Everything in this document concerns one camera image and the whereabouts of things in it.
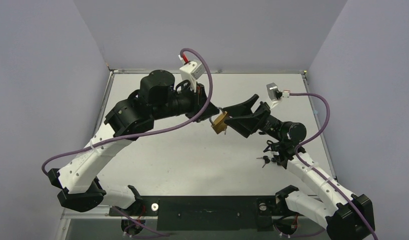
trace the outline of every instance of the padlock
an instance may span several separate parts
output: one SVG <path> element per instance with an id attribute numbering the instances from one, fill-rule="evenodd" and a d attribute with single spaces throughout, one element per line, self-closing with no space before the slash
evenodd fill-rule
<path id="1" fill-rule="evenodd" d="M 224 111 L 213 121 L 212 128 L 216 134 L 220 134 L 227 130 L 228 125 L 224 122 L 227 118 L 228 112 Z"/>

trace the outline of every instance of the purple cable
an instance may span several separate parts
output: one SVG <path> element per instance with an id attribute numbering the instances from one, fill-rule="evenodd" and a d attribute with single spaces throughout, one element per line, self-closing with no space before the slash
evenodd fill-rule
<path id="1" fill-rule="evenodd" d="M 132 217 L 130 217 L 128 214 L 126 214 L 124 211 L 119 210 L 117 207 L 113 207 L 113 210 L 115 210 L 116 212 L 118 212 L 120 215 L 124 216 L 125 218 L 127 218 L 128 220 L 130 220 L 131 222 L 133 222 L 135 225 L 138 225 L 140 227 L 142 227 L 143 229 L 147 229 L 152 233 L 155 233 L 157 235 L 154 236 L 135 236 L 133 235 L 132 237 L 135 239 L 155 239 L 155 238 L 160 238 L 160 237 L 169 237 L 170 235 L 167 233 L 162 233 L 159 231 L 156 231 L 144 224 L 142 224 L 141 222 L 138 222 L 137 220 L 134 220 Z"/>
<path id="2" fill-rule="evenodd" d="M 290 93 L 290 96 L 311 96 L 311 97 L 316 97 L 316 98 L 319 98 L 324 103 L 325 108 L 326 108 L 326 117 L 325 117 L 325 121 L 324 121 L 321 129 L 315 135 L 310 137 L 309 139 L 299 143 L 294 149 L 294 153 L 296 154 L 296 156 L 300 160 L 300 162 L 302 162 L 306 167 L 310 167 L 311 165 L 309 165 L 305 160 L 303 160 L 303 158 L 301 158 L 299 156 L 298 150 L 299 150 L 299 148 L 301 146 L 303 146 L 303 145 L 309 143 L 310 141 L 316 139 L 325 130 L 325 128 L 328 125 L 328 121 L 330 120 L 330 113 L 331 113 L 330 112 L 330 105 L 328 104 L 328 102 L 327 102 L 327 100 L 325 98 L 323 98 L 321 95 L 318 95 L 318 94 L 315 94 L 315 93 Z M 315 171 L 315 173 L 317 173 L 322 179 L 327 181 L 328 184 L 331 187 L 333 187 L 349 203 L 349 205 L 353 208 L 353 210 L 357 213 L 359 218 L 362 220 L 363 224 L 365 224 L 365 226 L 369 229 L 369 232 L 373 236 L 374 240 L 378 240 L 377 234 L 373 230 L 373 228 L 371 227 L 370 223 L 365 219 L 364 215 L 362 215 L 361 211 L 359 211 L 359 209 L 356 207 L 356 205 L 353 204 L 352 201 L 350 201 L 350 199 L 346 196 L 346 194 L 344 192 L 342 192 L 340 190 L 340 188 L 338 188 L 334 183 L 332 183 L 332 181 L 328 180 L 328 178 L 324 174 L 322 174 L 318 169 L 315 169 L 313 167 L 312 170 Z"/>
<path id="3" fill-rule="evenodd" d="M 97 148 L 97 147 L 103 146 L 105 144 L 112 143 L 112 142 L 122 140 L 122 139 L 133 139 L 133 138 L 151 136 L 151 135 L 156 135 L 156 134 L 163 134 L 163 133 L 167 133 L 167 132 L 170 132 L 170 131 L 174 131 L 174 130 L 180 129 L 180 128 L 194 122 L 196 119 L 198 119 L 203 114 L 203 112 L 206 110 L 206 108 L 209 106 L 209 103 L 211 102 L 212 92 L 213 92 L 213 89 L 214 89 L 214 83 L 213 83 L 213 80 L 212 80 L 211 70 L 209 69 L 209 66 L 205 62 L 203 57 L 198 52 L 196 52 L 195 50 L 193 50 L 191 48 L 183 48 L 183 49 L 181 49 L 179 54 L 182 56 L 184 52 L 190 52 L 190 53 L 194 54 L 200 60 L 200 62 L 204 66 L 204 69 L 206 69 L 207 77 L 209 79 L 209 94 L 207 95 L 207 100 L 204 103 L 203 107 L 200 109 L 200 111 L 198 111 L 198 113 L 196 115 L 194 115 L 192 118 L 190 118 L 189 120 L 187 120 L 187 121 L 185 121 L 183 123 L 180 123 L 180 124 L 178 124 L 176 126 L 172 126 L 172 127 L 169 127 L 169 128 L 156 130 L 156 131 L 149 131 L 149 132 L 142 132 L 142 133 L 124 135 L 124 136 L 117 136 L 117 137 L 109 138 L 109 139 L 100 141 L 100 142 L 98 142 L 96 144 L 93 144 L 92 147 Z M 55 159 L 62 158 L 62 157 L 74 155 L 74 154 L 80 154 L 80 153 L 88 152 L 89 150 L 91 150 L 91 147 L 88 146 L 88 147 L 85 147 L 83 149 L 79 149 L 79 150 L 75 150 L 75 151 L 69 151 L 69 152 L 61 153 L 61 154 L 58 154 L 56 156 L 50 157 L 49 159 L 47 159 L 42 164 L 41 170 L 45 175 L 47 175 L 46 165 L 49 164 L 51 161 L 53 161 Z"/>
<path id="4" fill-rule="evenodd" d="M 274 224 L 274 228 L 275 228 L 278 232 L 280 232 L 284 237 L 290 236 L 291 239 L 294 239 L 294 238 L 309 238 L 309 237 L 315 237 L 315 236 L 320 235 L 320 234 L 322 234 L 323 232 L 325 232 L 325 228 L 322 228 L 321 230 L 319 230 L 319 231 L 317 231 L 317 232 L 314 232 L 314 233 L 302 234 L 302 235 L 289 235 L 289 234 L 285 234 L 285 233 L 283 233 L 282 231 L 280 231 L 280 230 L 275 226 L 275 224 Z"/>

